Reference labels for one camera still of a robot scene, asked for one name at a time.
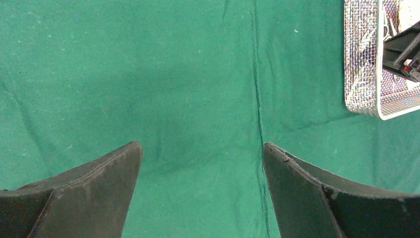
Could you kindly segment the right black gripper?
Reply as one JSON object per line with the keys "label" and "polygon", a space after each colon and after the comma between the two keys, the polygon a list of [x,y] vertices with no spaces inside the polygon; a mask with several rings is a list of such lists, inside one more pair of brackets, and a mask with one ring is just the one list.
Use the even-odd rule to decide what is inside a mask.
{"label": "right black gripper", "polygon": [[386,40],[382,68],[406,80],[420,81],[420,23]]}

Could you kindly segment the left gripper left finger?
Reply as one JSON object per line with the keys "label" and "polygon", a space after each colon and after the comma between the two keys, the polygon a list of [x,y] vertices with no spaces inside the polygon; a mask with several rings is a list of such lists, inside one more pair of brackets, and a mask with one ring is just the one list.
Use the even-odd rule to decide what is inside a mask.
{"label": "left gripper left finger", "polygon": [[142,155],[133,141],[53,177],[2,190],[1,237],[121,237]]}

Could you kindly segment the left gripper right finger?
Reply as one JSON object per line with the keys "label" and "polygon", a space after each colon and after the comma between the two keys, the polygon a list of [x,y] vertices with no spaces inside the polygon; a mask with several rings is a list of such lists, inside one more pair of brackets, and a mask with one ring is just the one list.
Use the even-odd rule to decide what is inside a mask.
{"label": "left gripper right finger", "polygon": [[283,238],[417,238],[420,196],[343,178],[273,143],[263,165]]}

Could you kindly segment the metal wire mesh tray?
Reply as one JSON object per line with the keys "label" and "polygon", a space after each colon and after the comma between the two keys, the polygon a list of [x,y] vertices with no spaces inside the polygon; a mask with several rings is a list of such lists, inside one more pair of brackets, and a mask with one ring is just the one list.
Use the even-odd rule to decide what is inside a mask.
{"label": "metal wire mesh tray", "polygon": [[399,2],[344,2],[344,101],[354,113],[387,120],[420,108],[420,82],[382,68],[384,42],[399,34]]}

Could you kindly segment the dark green surgical cloth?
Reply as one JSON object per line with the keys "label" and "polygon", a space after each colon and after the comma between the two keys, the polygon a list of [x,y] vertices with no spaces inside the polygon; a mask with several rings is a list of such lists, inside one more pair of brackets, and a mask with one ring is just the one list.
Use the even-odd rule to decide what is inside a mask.
{"label": "dark green surgical cloth", "polygon": [[347,179],[420,190],[420,114],[344,104],[342,0],[3,0],[0,186],[130,141],[125,238],[277,238],[272,142]]}

